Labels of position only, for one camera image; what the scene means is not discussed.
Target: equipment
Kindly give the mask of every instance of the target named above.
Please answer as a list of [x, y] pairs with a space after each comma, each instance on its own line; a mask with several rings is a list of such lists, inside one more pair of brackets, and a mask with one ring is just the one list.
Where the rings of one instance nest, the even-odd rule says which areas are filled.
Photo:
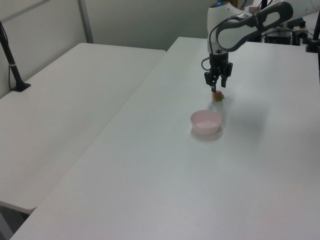
[[319, 10], [320, 0], [273, 0], [265, 9], [254, 14], [241, 11], [228, 2], [213, 4], [207, 17], [209, 57], [202, 61], [209, 59], [210, 62], [210, 69], [206, 69], [208, 72], [204, 74], [206, 84], [215, 93], [221, 76], [221, 86], [226, 87], [233, 67], [228, 62], [229, 52], [236, 51], [248, 39]]
[[0, 21], [0, 42], [1, 42], [3, 51], [5, 53], [7, 60], [8, 60], [8, 63], [9, 63], [9, 67], [13, 73], [13, 76], [14, 76], [14, 79], [16, 82], [16, 86], [12, 89], [12, 91], [22, 92], [25, 89], [27, 89], [28, 87], [30, 87], [31, 85], [29, 83], [25, 83], [21, 79], [16, 62], [14, 60], [14, 57], [13, 57], [11, 50], [10, 50], [10, 47], [9, 47], [9, 42], [8, 42], [6, 31], [5, 31], [1, 21]]

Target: white wall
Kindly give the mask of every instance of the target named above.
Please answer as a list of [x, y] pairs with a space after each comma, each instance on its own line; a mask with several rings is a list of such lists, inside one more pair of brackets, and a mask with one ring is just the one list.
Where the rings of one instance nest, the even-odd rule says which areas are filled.
[[[24, 81], [78, 43], [86, 42], [77, 0], [50, 0], [3, 26]], [[8, 62], [0, 47], [0, 98], [8, 92]]]
[[86, 0], [94, 43], [168, 50], [177, 37], [206, 38], [217, 0]]

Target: pink bowl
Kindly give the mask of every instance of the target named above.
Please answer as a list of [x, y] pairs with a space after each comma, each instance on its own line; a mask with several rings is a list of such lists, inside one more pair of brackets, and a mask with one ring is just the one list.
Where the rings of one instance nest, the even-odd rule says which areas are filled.
[[219, 113], [211, 110], [196, 111], [191, 115], [193, 130], [200, 135], [210, 136], [218, 132], [222, 123]]

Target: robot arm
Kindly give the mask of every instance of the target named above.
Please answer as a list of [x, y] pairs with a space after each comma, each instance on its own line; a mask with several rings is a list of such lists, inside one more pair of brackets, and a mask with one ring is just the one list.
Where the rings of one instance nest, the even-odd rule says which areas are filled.
[[236, 51], [248, 39], [279, 24], [320, 10], [320, 0], [274, 0], [267, 8], [250, 14], [233, 7], [228, 2], [218, 2], [208, 11], [208, 52], [210, 70], [204, 74], [206, 83], [216, 92], [221, 76], [221, 86], [226, 87], [233, 64], [228, 62], [229, 52]]

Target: table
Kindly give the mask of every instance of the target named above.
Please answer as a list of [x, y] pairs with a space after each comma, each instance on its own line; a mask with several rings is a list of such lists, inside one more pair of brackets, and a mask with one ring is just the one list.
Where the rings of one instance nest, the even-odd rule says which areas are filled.
[[0, 100], [0, 205], [30, 214], [165, 51], [81, 43]]
[[[317, 54], [247, 42], [223, 103], [207, 55], [178, 38], [12, 240], [317, 239]], [[191, 131], [201, 109], [222, 115], [217, 135]]]

